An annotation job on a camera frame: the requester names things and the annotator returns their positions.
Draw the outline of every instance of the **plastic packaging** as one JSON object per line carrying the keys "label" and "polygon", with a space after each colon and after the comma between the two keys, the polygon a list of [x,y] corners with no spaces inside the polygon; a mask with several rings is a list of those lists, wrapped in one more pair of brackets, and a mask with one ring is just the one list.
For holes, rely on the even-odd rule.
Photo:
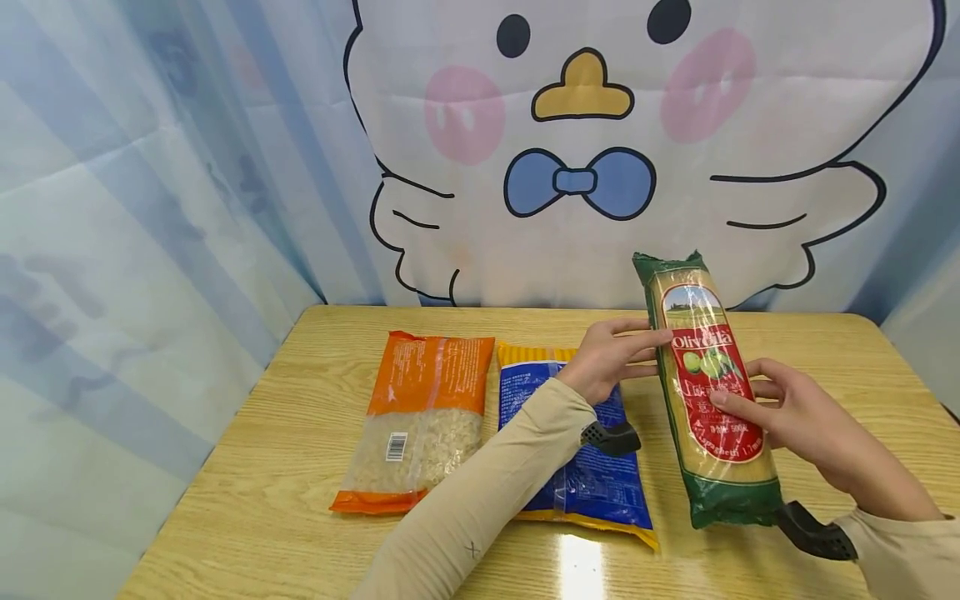
{"label": "plastic packaging", "polygon": [[709,401],[713,390],[754,393],[707,266],[698,252],[687,260],[635,254],[634,266],[651,325],[673,330],[658,365],[693,527],[775,524],[783,499],[763,430]]}
{"label": "plastic packaging", "polygon": [[410,511],[480,447],[493,338],[387,341],[363,434],[330,510]]}
{"label": "plastic packaging", "polygon": [[[502,429],[523,402],[548,378],[557,374],[575,349],[522,348],[501,344],[500,422]],[[594,407],[597,420],[612,427],[626,420],[620,389]],[[636,454],[608,456],[591,445],[577,451],[517,515],[521,520],[562,521],[590,529],[619,531],[637,536],[658,548],[647,509]]]}

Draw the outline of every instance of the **cartoon eye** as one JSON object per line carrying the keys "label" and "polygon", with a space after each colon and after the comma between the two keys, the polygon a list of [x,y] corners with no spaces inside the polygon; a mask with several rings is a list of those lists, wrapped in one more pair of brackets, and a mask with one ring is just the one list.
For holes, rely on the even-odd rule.
{"label": "cartoon eye", "polygon": [[690,24],[688,0],[660,0],[647,17],[647,35],[658,44],[668,44],[684,34]]}
{"label": "cartoon eye", "polygon": [[500,54],[508,59],[515,59],[527,50],[530,45],[530,23],[519,14],[509,14],[496,30],[496,47]]}

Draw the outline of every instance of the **forearm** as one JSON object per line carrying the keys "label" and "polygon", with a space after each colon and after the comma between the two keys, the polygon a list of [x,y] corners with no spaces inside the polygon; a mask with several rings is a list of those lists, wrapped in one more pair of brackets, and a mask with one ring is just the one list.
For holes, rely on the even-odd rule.
{"label": "forearm", "polygon": [[503,527],[580,448],[593,409],[556,379],[387,537],[354,598],[449,598]]}
{"label": "forearm", "polygon": [[850,494],[857,507],[894,521],[935,521],[944,518],[917,477],[882,445],[854,477]]}
{"label": "forearm", "polygon": [[906,522],[856,510],[836,520],[880,600],[948,600],[960,589],[960,521]]}

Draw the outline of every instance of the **person's right hand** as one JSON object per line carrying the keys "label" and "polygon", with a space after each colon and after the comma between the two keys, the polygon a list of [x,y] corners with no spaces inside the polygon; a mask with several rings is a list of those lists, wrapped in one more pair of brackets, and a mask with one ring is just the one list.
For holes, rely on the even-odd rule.
{"label": "person's right hand", "polygon": [[710,401],[762,427],[772,447],[784,446],[812,463],[866,512],[896,520],[943,518],[920,481],[809,375],[769,358],[748,363],[747,373],[768,377],[751,381],[751,387],[756,397],[776,404],[727,392],[714,392]]}

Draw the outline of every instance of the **hand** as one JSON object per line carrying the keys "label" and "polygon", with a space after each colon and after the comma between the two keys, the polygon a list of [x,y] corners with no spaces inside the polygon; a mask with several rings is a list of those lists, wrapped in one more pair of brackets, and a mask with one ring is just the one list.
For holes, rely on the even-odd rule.
{"label": "hand", "polygon": [[750,383],[756,397],[774,399],[775,406],[727,392],[712,393],[710,401],[765,429],[772,447],[812,463],[862,510],[895,520],[943,518],[920,481],[809,375],[769,358],[748,363],[747,373],[769,378]]}
{"label": "hand", "polygon": [[[638,331],[635,335],[620,335]],[[655,365],[638,365],[657,357],[657,346],[673,339],[669,329],[650,330],[646,319],[601,321],[587,329],[573,359],[557,379],[594,406],[610,396],[622,379],[657,374]]]}

